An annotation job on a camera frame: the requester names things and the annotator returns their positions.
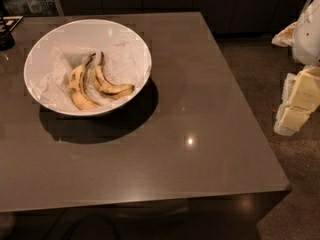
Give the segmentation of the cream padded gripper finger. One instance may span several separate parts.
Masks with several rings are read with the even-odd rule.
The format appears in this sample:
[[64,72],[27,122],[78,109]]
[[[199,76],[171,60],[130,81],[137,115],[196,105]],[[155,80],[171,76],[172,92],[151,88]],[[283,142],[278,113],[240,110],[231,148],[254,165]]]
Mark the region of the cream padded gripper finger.
[[290,74],[289,86],[284,90],[280,125],[299,131],[320,106],[320,67],[306,65],[297,75]]

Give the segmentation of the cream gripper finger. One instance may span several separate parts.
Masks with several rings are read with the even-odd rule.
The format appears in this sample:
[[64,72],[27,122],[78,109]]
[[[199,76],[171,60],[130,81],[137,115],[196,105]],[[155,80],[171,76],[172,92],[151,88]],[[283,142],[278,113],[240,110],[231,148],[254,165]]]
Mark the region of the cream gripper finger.
[[278,107],[278,110],[276,113],[276,121],[274,124],[274,132],[281,136],[292,136],[295,133],[294,130],[287,128],[281,124],[281,119],[284,115],[293,86],[295,84],[295,78],[296,78],[295,74],[288,73],[283,84],[283,90],[282,90],[282,96],[281,96],[282,103]]

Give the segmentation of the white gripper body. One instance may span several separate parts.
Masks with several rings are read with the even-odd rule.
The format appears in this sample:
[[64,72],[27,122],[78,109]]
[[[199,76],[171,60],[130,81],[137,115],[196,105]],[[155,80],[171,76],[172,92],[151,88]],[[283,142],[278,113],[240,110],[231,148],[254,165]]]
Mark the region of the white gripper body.
[[313,0],[271,43],[279,47],[291,47],[293,59],[304,65],[320,65],[320,0]]

